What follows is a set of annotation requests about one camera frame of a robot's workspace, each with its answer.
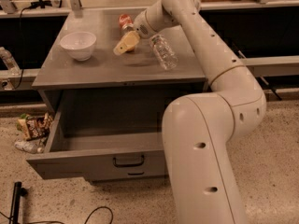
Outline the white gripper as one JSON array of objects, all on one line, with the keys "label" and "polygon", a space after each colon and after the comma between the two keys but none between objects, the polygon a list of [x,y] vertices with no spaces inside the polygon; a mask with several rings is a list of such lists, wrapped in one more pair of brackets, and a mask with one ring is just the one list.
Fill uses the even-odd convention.
[{"label": "white gripper", "polygon": [[113,52],[116,55],[122,55],[130,47],[136,46],[140,41],[140,37],[147,39],[156,34],[156,31],[150,26],[147,20],[145,11],[142,11],[136,16],[134,20],[134,29],[135,31],[126,33],[113,49]]}]

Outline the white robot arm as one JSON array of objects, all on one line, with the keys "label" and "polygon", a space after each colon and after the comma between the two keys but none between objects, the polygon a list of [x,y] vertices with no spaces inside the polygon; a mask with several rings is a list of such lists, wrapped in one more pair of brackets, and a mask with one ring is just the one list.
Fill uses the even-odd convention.
[{"label": "white robot arm", "polygon": [[210,87],[164,111],[164,155],[178,224],[249,224],[226,144],[263,120],[265,95],[250,70],[199,14],[199,0],[160,0],[141,12],[117,55],[178,23]]}]

